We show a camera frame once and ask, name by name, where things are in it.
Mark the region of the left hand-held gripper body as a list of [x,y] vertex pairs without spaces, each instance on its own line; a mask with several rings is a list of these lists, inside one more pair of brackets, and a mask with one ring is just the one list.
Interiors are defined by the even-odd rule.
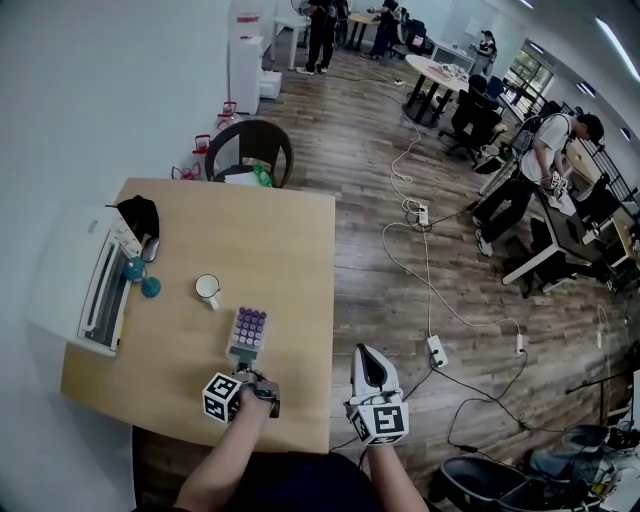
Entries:
[[271,418],[280,415],[280,391],[277,383],[267,380],[255,371],[244,368],[233,375],[216,373],[202,391],[204,414],[224,424],[233,421],[240,408],[242,389],[271,404]]

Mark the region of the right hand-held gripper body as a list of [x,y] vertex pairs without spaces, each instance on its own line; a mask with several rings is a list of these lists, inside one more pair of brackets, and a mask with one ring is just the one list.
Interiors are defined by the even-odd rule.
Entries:
[[364,446],[393,444],[409,433],[409,408],[401,390],[353,396],[344,406]]

